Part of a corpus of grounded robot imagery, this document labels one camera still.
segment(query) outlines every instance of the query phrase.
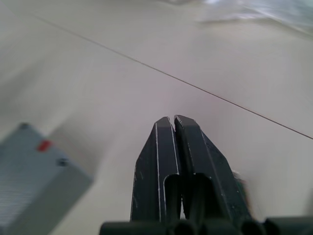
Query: gray box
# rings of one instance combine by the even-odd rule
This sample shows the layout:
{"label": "gray box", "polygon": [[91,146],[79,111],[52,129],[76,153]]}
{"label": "gray box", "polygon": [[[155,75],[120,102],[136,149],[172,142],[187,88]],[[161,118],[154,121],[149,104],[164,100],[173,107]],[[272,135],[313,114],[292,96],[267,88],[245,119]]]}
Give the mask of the gray box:
{"label": "gray box", "polygon": [[46,235],[92,178],[30,125],[0,145],[0,235]]}

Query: white floor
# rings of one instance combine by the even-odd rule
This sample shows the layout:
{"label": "white floor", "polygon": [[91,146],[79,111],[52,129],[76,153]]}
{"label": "white floor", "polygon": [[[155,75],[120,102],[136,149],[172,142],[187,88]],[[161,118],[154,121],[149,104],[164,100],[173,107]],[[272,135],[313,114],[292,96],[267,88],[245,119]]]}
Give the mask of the white floor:
{"label": "white floor", "polygon": [[2,0],[0,136],[29,121],[95,175],[53,234],[130,215],[153,123],[194,118],[254,215],[313,211],[313,41],[270,20],[198,24],[197,3]]}

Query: gray plastic block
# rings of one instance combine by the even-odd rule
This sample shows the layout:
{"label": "gray plastic block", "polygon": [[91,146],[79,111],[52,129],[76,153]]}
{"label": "gray plastic block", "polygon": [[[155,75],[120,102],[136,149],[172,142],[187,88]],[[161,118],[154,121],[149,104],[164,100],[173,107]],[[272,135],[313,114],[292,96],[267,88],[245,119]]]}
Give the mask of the gray plastic block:
{"label": "gray plastic block", "polygon": [[44,141],[24,124],[0,145],[0,235],[48,234],[92,183]]}

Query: red mark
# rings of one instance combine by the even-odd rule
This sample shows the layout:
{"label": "red mark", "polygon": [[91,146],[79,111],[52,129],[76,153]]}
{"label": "red mark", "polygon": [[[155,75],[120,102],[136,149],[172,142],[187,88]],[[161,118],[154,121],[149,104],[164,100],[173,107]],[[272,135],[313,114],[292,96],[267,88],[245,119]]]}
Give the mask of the red mark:
{"label": "red mark", "polygon": [[51,142],[50,141],[42,141],[39,146],[37,147],[37,151],[39,152],[46,152],[49,147],[51,146]]}

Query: gray line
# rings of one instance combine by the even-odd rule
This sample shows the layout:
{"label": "gray line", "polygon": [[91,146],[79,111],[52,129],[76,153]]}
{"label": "gray line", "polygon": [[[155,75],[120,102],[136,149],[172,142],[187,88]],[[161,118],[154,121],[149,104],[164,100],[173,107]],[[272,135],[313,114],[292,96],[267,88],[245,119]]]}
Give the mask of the gray line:
{"label": "gray line", "polygon": [[47,20],[45,20],[45,19],[43,19],[43,18],[41,18],[41,17],[39,17],[39,16],[33,15],[33,17],[36,18],[37,20],[40,20],[40,21],[42,21],[42,22],[48,24],[48,25],[51,25],[51,26],[53,26],[53,27],[55,27],[55,28],[58,28],[59,30],[65,31],[65,32],[67,32],[67,33],[69,33],[69,34],[72,34],[72,35],[76,36],[76,37],[79,37],[79,38],[81,38],[81,39],[84,39],[84,40],[86,40],[86,41],[88,41],[88,42],[90,42],[90,43],[96,44],[96,45],[98,45],[98,46],[100,46],[100,47],[102,47],[102,48],[105,48],[105,49],[107,49],[107,50],[109,50],[109,51],[112,51],[112,52],[114,52],[114,53],[116,53],[116,54],[118,54],[118,55],[120,55],[120,56],[123,56],[123,57],[128,58],[128,59],[130,59],[130,60],[132,60],[132,61],[135,61],[135,62],[137,62],[137,63],[140,63],[140,64],[142,64],[142,65],[144,65],[144,66],[146,66],[146,67],[148,67],[148,68],[151,68],[151,69],[153,69],[153,70],[155,70],[155,71],[158,71],[158,72],[160,72],[160,73],[162,73],[162,74],[164,74],[164,75],[167,75],[167,76],[169,76],[169,77],[171,77],[171,78],[174,78],[174,79],[176,79],[176,80],[178,80],[178,81],[180,81],[180,82],[182,82],[182,83],[185,83],[185,84],[187,84],[187,85],[189,85],[189,86],[192,86],[192,87],[194,87],[194,88],[197,88],[197,89],[199,89],[200,91],[203,91],[203,92],[208,93],[208,94],[210,94],[210,95],[212,95],[212,96],[215,96],[216,98],[219,98],[219,99],[221,99],[221,100],[223,100],[223,101],[226,101],[227,103],[233,104],[233,105],[235,105],[235,106],[237,106],[237,107],[239,107],[239,108],[241,108],[241,109],[244,109],[244,110],[246,110],[246,111],[248,111],[248,112],[250,112],[250,113],[252,113],[252,114],[255,114],[255,115],[257,115],[257,116],[259,116],[259,117],[261,117],[261,118],[264,118],[264,119],[266,119],[266,120],[268,120],[268,121],[271,121],[271,122],[273,122],[273,123],[275,123],[275,124],[277,124],[277,125],[280,125],[280,126],[282,126],[282,127],[285,127],[285,128],[287,128],[288,130],[291,130],[291,131],[293,131],[293,132],[295,132],[295,133],[298,133],[298,134],[300,134],[300,135],[302,135],[302,136],[305,136],[305,137],[307,137],[307,138],[313,140],[313,137],[311,137],[311,136],[308,136],[308,135],[306,135],[306,134],[304,134],[304,133],[301,133],[301,132],[299,132],[299,131],[297,131],[297,130],[295,130],[295,129],[292,129],[292,128],[287,127],[287,126],[285,126],[285,125],[283,125],[283,124],[280,124],[280,123],[278,123],[278,122],[276,122],[276,121],[274,121],[274,120],[272,120],[272,119],[270,119],[270,118],[268,118],[268,117],[263,116],[262,114],[258,114],[258,113],[255,112],[255,111],[252,111],[252,110],[250,110],[250,109],[248,109],[248,108],[245,108],[245,107],[243,107],[243,106],[240,106],[239,104],[236,104],[236,103],[234,103],[234,102],[232,102],[232,101],[229,101],[229,100],[227,100],[227,99],[225,99],[225,98],[222,98],[222,97],[220,97],[220,96],[218,96],[218,95],[216,95],[216,94],[213,94],[213,93],[211,93],[211,92],[208,92],[208,91],[206,91],[206,90],[204,90],[204,89],[202,89],[202,88],[200,88],[200,87],[197,87],[197,86],[195,86],[195,85],[193,85],[193,84],[191,84],[191,83],[185,82],[185,81],[183,81],[183,80],[181,80],[181,79],[179,79],[179,78],[177,78],[177,77],[174,77],[174,76],[172,76],[172,75],[170,75],[170,74],[168,74],[168,73],[166,73],[166,72],[163,72],[163,71],[161,71],[161,70],[159,70],[159,69],[156,69],[156,68],[154,68],[154,67],[152,67],[152,66],[150,66],[150,65],[147,65],[147,64],[145,64],[145,63],[143,63],[143,62],[141,62],[141,61],[139,61],[139,60],[136,60],[136,59],[134,59],[134,58],[132,58],[132,57],[130,57],[130,56],[128,56],[128,55],[125,55],[125,54],[123,54],[123,53],[121,53],[121,52],[119,52],[119,51],[117,51],[117,50],[114,50],[114,49],[111,49],[111,48],[109,48],[109,47],[106,47],[106,46],[104,46],[104,45],[102,45],[102,44],[100,44],[100,43],[98,43],[98,42],[96,42],[96,41],[94,41],[94,40],[92,40],[92,39],[89,39],[89,38],[87,38],[87,37],[81,36],[81,35],[79,35],[79,34],[73,32],[73,31],[71,31],[71,30],[68,30],[68,29],[63,28],[63,27],[61,27],[61,26],[58,26],[57,24],[52,23],[52,22],[50,22],[50,21],[47,21]]}

